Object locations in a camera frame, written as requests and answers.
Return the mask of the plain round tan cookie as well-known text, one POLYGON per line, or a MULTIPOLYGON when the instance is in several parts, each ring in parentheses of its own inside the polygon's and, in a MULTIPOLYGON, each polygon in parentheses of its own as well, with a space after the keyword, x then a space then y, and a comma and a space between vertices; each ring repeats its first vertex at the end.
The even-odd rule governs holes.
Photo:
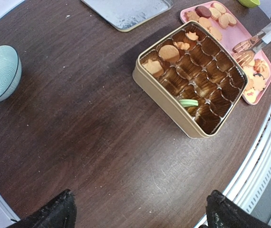
POLYGON ((170 63, 177 62, 180 58, 178 49, 173 45, 164 45, 159 50, 160 57, 170 63))

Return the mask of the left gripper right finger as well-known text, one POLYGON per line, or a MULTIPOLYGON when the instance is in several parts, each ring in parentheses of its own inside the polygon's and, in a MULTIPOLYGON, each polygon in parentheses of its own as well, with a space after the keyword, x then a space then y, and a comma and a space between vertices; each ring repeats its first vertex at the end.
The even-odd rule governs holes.
POLYGON ((208 224, 202 224, 202 228, 271 228, 238 207, 218 190, 213 190, 207 197, 206 216, 208 224))

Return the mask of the metal tongs white handle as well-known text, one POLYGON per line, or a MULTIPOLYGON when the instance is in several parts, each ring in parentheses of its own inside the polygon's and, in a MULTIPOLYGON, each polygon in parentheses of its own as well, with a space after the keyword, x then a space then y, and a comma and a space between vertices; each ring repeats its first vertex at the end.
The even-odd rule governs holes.
POLYGON ((271 43, 271 23, 262 28, 255 36, 234 46, 232 49, 233 57, 243 67, 248 65, 254 59, 254 56, 269 43, 271 43))

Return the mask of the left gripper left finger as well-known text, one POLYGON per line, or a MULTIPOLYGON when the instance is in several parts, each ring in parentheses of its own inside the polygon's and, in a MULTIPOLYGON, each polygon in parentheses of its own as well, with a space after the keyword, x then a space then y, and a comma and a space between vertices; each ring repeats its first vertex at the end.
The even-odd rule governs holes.
POLYGON ((33 214, 10 225, 11 228, 74 228, 77 207, 71 190, 66 189, 33 214))

